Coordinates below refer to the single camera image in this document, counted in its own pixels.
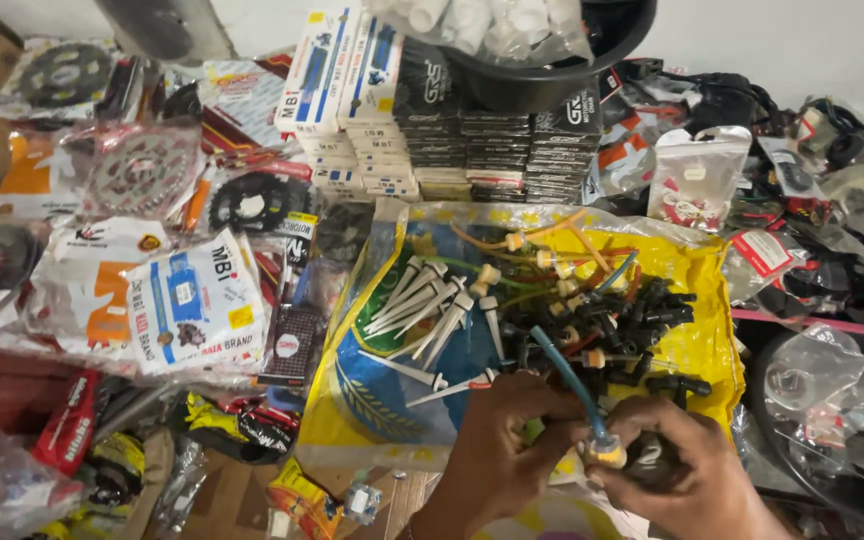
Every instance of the black bucket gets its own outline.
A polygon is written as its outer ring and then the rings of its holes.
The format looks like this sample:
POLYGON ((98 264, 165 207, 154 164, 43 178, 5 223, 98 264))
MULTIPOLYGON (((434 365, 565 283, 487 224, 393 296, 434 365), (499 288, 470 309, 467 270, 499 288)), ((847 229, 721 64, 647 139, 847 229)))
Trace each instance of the black bucket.
POLYGON ((596 73, 632 53, 652 28, 657 3, 627 0, 606 4, 603 9, 616 16, 602 21, 602 37, 592 47, 592 65, 519 69, 487 64, 451 47, 441 47, 441 51, 455 83, 479 103, 501 113, 543 113, 588 88, 596 73))
MULTIPOLYGON (((765 404, 765 372, 777 350, 796 332, 784 330, 755 356, 750 365, 749 393, 751 413, 767 444, 763 456, 783 469, 807 493, 830 509, 864 522, 864 479, 841 474, 832 479, 817 478, 805 471, 787 451, 788 441, 773 427, 773 418, 765 404)), ((851 334, 864 354, 864 335, 851 334)))

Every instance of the hand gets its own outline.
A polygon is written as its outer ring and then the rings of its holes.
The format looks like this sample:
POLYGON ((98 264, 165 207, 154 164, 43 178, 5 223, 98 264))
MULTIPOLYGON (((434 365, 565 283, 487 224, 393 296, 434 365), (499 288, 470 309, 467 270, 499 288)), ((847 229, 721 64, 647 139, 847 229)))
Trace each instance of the hand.
POLYGON ((713 419, 681 410, 657 396, 623 399, 611 411, 608 430, 622 446, 642 432, 665 436, 681 465, 660 487, 645 488, 627 474, 600 465, 586 469, 608 501, 654 522, 681 540, 790 538, 762 503, 736 451, 713 419))
POLYGON ((492 521, 518 514, 543 494, 569 448, 590 435, 585 416, 526 371, 470 390, 445 473, 411 521, 414 540, 470 538, 492 521), (522 430, 533 418, 545 419, 545 431, 526 447, 522 430))

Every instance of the stacked boxes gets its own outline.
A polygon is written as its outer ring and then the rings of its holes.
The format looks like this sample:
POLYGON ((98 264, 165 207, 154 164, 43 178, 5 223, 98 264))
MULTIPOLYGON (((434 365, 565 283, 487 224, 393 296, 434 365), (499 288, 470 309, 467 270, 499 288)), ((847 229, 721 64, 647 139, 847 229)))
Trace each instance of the stacked boxes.
POLYGON ((412 176, 406 139, 393 117, 404 36, 364 13, 345 79, 339 125, 348 136, 366 196, 392 196, 415 202, 419 185, 412 176))
POLYGON ((460 109, 466 139, 465 173, 476 201, 522 202, 522 173, 532 141, 528 114, 491 112, 465 98, 460 109))
POLYGON ((436 47, 405 39, 392 115, 405 138, 422 195, 427 200, 468 199, 459 96, 436 47))
POLYGON ((363 190, 355 148, 338 122, 360 15, 358 7, 309 12, 275 114, 275 126, 294 134, 324 190, 363 190))
POLYGON ((598 80, 534 118, 532 146, 525 165, 526 200, 530 203, 578 205, 599 140, 602 111, 598 80))

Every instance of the yellow sack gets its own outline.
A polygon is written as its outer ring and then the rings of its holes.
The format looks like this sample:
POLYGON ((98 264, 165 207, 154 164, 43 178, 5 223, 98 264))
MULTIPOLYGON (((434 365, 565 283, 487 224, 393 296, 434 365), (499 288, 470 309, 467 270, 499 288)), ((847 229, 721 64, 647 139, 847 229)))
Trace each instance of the yellow sack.
MULTIPOLYGON (((451 224, 463 230, 493 226, 528 231, 552 225, 578 210, 556 204, 425 202, 408 206, 379 200, 366 250, 333 313, 298 435, 298 458, 308 466, 443 470, 469 392, 406 407, 431 389, 360 352, 387 356, 420 338, 434 323, 416 325, 399 339, 393 339, 396 332, 364 339, 362 329, 381 309, 413 255, 446 261, 455 275, 468 277, 466 285, 474 282, 476 273, 468 267, 480 266, 482 253, 459 239, 451 224)), ((695 323, 673 328, 652 350, 657 359, 678 362, 681 373, 712 385, 707 398, 689 396, 688 409, 714 418, 728 433, 732 409, 745 382, 734 344, 726 280, 719 270, 726 243, 698 230, 644 217, 620 218, 594 208, 586 210, 577 224, 597 247, 638 248, 643 275, 666 278, 673 292, 698 295, 693 303, 695 323)), ((558 251, 585 252, 568 230, 539 241, 558 251)), ((588 268, 579 269, 580 277, 588 272, 588 268)), ((470 315, 467 328, 453 333, 433 365, 451 385, 481 374, 487 365, 496 366, 498 354, 484 315, 478 308, 470 315)), ((410 363, 407 355, 395 361, 423 367, 410 363)), ((636 391, 645 393, 644 386, 613 385, 609 397, 636 391)))

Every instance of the red package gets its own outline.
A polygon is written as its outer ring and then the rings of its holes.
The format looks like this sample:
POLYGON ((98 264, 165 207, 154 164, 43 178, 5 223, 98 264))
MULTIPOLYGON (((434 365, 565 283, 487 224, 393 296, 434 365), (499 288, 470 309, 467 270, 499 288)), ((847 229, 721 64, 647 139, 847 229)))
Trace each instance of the red package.
POLYGON ((100 392, 103 375, 83 369, 72 377, 65 404, 52 413, 30 453, 41 463, 67 477, 79 469, 92 443, 96 416, 104 405, 100 392))

